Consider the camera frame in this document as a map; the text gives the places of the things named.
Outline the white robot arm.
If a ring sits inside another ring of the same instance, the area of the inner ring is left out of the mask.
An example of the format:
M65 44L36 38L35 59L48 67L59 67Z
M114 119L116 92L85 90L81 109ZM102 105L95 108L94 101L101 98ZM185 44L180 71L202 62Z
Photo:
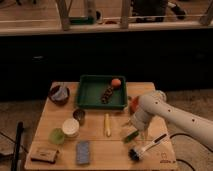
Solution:
M159 116L213 150L213 121L169 105L166 100L166 94L160 90L140 95L138 107L130 118L132 125L139 131L145 131L152 118Z

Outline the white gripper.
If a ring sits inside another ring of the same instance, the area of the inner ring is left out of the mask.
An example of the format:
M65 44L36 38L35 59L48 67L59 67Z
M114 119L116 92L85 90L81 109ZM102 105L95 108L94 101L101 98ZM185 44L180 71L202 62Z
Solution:
M137 130L145 131L149 126L149 115L145 113L134 113L130 121Z

